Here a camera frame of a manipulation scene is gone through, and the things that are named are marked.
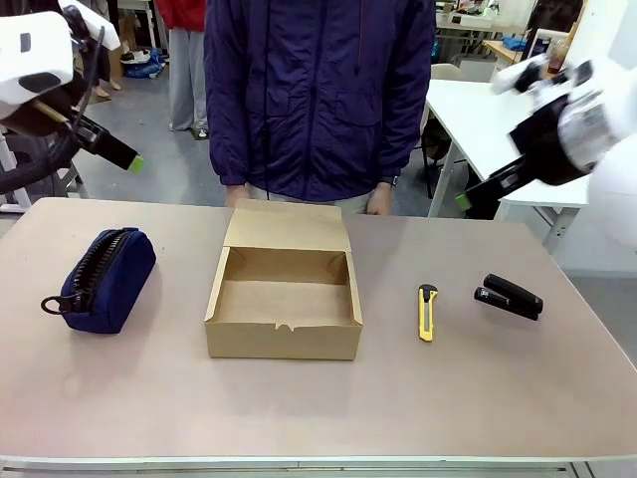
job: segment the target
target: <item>zipper pull ring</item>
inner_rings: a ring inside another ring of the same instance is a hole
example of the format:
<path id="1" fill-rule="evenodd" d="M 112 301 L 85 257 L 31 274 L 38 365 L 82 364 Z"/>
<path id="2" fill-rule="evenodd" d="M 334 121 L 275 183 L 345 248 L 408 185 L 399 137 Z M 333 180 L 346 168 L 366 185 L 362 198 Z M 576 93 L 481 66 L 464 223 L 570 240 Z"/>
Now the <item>zipper pull ring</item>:
<path id="1" fill-rule="evenodd" d="M 40 307 L 47 314 L 51 314 L 53 316 L 60 316 L 67 312 L 72 312 L 74 310 L 74 304 L 78 297 L 81 297 L 83 293 L 74 294 L 73 296 L 62 297 L 62 296 L 51 296 L 47 297 L 40 303 Z M 54 311 L 53 309 L 49 309 L 48 304 L 50 302 L 57 302 L 59 306 L 59 310 Z"/>

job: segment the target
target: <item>hand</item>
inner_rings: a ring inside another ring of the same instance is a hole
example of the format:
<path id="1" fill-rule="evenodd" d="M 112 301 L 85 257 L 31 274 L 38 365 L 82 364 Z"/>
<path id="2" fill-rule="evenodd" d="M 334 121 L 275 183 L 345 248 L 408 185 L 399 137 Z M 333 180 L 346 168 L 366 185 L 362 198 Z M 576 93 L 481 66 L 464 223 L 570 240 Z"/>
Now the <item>hand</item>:
<path id="1" fill-rule="evenodd" d="M 367 203 L 367 214 L 388 216 L 391 214 L 391 184 L 379 182 Z"/>
<path id="2" fill-rule="evenodd" d="M 238 199 L 250 199 L 250 193 L 245 185 L 226 186 L 226 207 L 235 207 Z"/>

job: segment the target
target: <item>person in red jacket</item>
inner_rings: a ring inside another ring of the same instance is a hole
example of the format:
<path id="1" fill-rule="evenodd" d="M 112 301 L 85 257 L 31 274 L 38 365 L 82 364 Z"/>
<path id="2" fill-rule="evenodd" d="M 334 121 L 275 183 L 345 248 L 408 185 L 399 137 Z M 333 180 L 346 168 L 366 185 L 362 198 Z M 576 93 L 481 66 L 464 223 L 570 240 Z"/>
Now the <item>person in red jacket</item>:
<path id="1" fill-rule="evenodd" d="M 205 0 L 157 0 L 159 13 L 170 30 L 170 129 L 193 126 L 208 137 L 206 87 L 203 70 Z"/>

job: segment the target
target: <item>yellow utility knife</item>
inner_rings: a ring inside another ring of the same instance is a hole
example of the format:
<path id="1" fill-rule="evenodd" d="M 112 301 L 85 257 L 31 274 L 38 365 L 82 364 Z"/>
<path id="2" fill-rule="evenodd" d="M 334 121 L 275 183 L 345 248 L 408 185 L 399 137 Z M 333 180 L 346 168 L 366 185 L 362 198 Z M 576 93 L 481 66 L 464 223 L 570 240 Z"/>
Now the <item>yellow utility knife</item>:
<path id="1" fill-rule="evenodd" d="M 438 289 L 424 284 L 418 289 L 418 333 L 425 342 L 434 341 L 434 299 Z"/>

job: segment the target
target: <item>gray pants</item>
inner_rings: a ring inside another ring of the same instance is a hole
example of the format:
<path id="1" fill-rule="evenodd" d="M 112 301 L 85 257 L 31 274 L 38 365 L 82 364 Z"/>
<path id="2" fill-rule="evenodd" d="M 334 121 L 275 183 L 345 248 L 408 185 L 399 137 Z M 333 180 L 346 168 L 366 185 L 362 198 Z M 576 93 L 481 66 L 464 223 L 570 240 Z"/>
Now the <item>gray pants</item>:
<path id="1" fill-rule="evenodd" d="M 173 129 L 207 127 L 203 74 L 203 32 L 173 28 L 169 32 L 170 123 Z"/>
<path id="2" fill-rule="evenodd" d="M 265 201 L 268 199 L 268 193 L 263 189 L 260 189 L 252 184 L 248 184 L 248 192 L 250 192 L 250 197 L 253 199 L 261 199 Z M 369 194 L 365 194 L 363 196 L 352 197 L 351 199 L 342 199 L 340 201 L 333 202 L 321 202 L 319 204 L 328 205 L 328 206 L 338 206 L 343 213 L 345 214 L 366 214 L 367 213 L 367 203 L 369 202 L 369 197 L 371 196 L 371 192 Z M 282 196 L 281 194 L 275 194 L 274 192 L 270 193 L 271 201 L 284 201 L 284 202 L 302 202 L 300 199 L 295 199 L 293 197 Z"/>

